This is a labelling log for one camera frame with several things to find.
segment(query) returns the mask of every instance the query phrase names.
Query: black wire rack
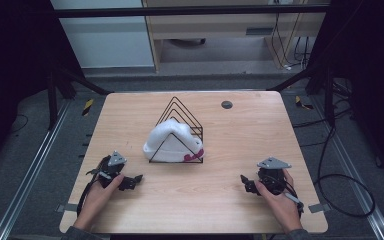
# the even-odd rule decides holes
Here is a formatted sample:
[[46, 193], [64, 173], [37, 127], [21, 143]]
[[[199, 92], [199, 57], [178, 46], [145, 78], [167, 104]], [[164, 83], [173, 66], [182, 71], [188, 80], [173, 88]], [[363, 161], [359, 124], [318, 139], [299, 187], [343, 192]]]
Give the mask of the black wire rack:
[[[189, 111], [189, 109], [176, 96], [174, 96], [170, 100], [170, 102], [167, 104], [167, 107], [165, 108], [163, 114], [161, 114], [161, 117], [158, 119], [158, 122], [155, 126], [169, 119], [174, 119], [179, 123], [187, 124], [191, 129], [192, 136], [198, 137], [201, 140], [201, 142], [204, 143], [204, 128], [202, 127], [201, 123], [199, 123], [199, 121], [195, 118], [195, 116]], [[179, 142], [182, 143], [183, 146], [185, 146], [192, 154], [190, 155], [190, 159], [184, 159], [184, 161], [181, 163], [203, 163], [204, 162], [203, 149], [201, 149], [197, 153], [193, 152], [174, 133], [170, 133], [169, 135], [167, 135], [167, 137], [164, 139], [164, 141], [161, 142], [160, 146], [157, 148], [155, 153], [149, 159], [149, 162], [157, 162], [154, 160], [154, 157], [160, 150], [161, 146], [164, 144], [165, 140], [167, 140], [167, 138], [170, 135], [174, 136], [177, 140], [179, 140]]]

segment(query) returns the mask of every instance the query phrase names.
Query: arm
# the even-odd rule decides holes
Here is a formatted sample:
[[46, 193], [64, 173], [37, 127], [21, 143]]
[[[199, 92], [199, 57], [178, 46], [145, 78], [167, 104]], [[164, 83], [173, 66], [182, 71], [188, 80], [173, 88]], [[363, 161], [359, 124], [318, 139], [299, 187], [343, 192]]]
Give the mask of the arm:
[[[286, 169], [283, 169], [286, 181], [293, 186], [293, 179]], [[260, 181], [255, 181], [258, 192], [270, 206], [274, 217], [282, 226], [283, 231], [290, 239], [311, 239], [301, 225], [297, 205], [285, 194], [273, 195]]]
[[95, 217], [102, 211], [113, 192], [123, 181], [124, 175], [120, 174], [106, 187], [95, 182], [86, 197], [79, 217], [69, 228], [62, 240], [66, 239], [100, 239], [88, 233], [92, 228]]

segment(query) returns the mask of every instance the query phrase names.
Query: black device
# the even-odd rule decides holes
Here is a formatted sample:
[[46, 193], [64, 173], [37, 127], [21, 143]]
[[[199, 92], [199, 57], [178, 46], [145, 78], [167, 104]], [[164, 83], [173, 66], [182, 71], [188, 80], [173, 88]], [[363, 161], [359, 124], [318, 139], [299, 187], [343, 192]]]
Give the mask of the black device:
[[[99, 181], [103, 188], [108, 187], [114, 178], [120, 175], [120, 172], [124, 168], [126, 162], [126, 158], [121, 156], [117, 151], [114, 151], [112, 155], [104, 157], [96, 169], [92, 169], [86, 173], [93, 174], [93, 177], [92, 180], [86, 185], [82, 196], [80, 197], [79, 204], [77, 205], [77, 216], [79, 216], [80, 212], [82, 211], [84, 200], [89, 193], [92, 184], [94, 184], [96, 181]], [[124, 191], [126, 189], [133, 190], [135, 189], [136, 184], [140, 183], [142, 177], [143, 175], [138, 175], [134, 178], [125, 176], [123, 181], [118, 186], [118, 189], [120, 191]]]
[[[98, 181], [101, 183], [103, 188], [106, 188], [110, 185], [112, 180], [120, 174], [126, 162], [127, 160], [125, 158], [114, 151], [112, 156], [108, 155], [102, 159], [100, 169], [94, 169], [90, 173], [98, 171]], [[140, 183], [142, 177], [143, 175], [139, 175], [134, 178], [125, 176], [118, 189], [121, 191], [124, 191], [125, 189], [133, 190], [135, 189], [136, 184]]]
[[[269, 157], [266, 160], [259, 162], [257, 166], [260, 167], [257, 173], [259, 178], [258, 181], [264, 184], [267, 190], [273, 195], [279, 195], [285, 192], [286, 189], [286, 197], [296, 202], [298, 214], [301, 217], [301, 214], [304, 212], [304, 204], [299, 201], [294, 188], [286, 181], [285, 174], [282, 170], [284, 168], [290, 168], [291, 165], [274, 157]], [[254, 180], [249, 180], [244, 175], [241, 175], [241, 181], [245, 185], [246, 192], [255, 193], [261, 196], [255, 186]]]
[[[282, 169], [265, 169], [260, 168], [258, 171], [259, 181], [266, 186], [273, 195], [279, 195], [285, 190], [286, 180]], [[242, 183], [245, 184], [245, 190], [250, 193], [261, 195], [253, 180], [249, 180], [244, 175], [241, 175]]]

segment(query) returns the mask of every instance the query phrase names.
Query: sleeve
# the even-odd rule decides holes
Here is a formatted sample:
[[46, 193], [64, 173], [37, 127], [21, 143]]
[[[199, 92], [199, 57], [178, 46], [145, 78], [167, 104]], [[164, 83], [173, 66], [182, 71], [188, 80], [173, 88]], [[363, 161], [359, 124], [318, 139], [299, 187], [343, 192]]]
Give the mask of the sleeve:
[[61, 240], [102, 240], [101, 238], [71, 226]]
[[288, 240], [311, 240], [311, 235], [305, 229], [293, 230], [286, 235]]

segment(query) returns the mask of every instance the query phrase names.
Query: yellow tape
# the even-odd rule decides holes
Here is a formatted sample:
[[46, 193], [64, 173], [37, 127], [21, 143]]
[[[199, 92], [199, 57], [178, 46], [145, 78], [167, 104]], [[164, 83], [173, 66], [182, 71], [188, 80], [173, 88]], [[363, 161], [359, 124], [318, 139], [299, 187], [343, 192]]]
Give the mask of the yellow tape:
[[87, 116], [90, 108], [92, 107], [92, 104], [93, 104], [93, 99], [87, 100], [85, 107], [83, 108], [82, 116]]
[[295, 105], [296, 105], [297, 107], [302, 107], [302, 108], [305, 108], [305, 109], [308, 109], [308, 110], [313, 109], [313, 106], [312, 106], [312, 105], [304, 105], [304, 104], [302, 104], [302, 102], [301, 102], [301, 98], [298, 97], [298, 96], [295, 96]]

